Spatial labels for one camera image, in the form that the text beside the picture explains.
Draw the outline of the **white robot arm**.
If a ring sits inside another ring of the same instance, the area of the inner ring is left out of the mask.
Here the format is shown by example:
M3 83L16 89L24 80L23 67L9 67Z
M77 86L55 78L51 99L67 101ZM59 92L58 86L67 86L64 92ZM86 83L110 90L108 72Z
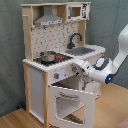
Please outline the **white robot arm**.
M114 60L108 57L101 57L92 66L88 61L76 60L74 67L82 79L88 77L100 83L110 83L118 72L120 66L128 56L128 24L118 36L119 52Z

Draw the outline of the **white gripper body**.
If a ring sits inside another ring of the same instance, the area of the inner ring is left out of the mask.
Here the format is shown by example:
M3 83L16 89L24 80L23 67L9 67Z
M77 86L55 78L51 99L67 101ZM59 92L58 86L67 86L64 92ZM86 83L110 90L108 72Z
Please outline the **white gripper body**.
M89 77L89 71L92 68L92 65L88 61L75 60L73 66L83 80L86 80Z

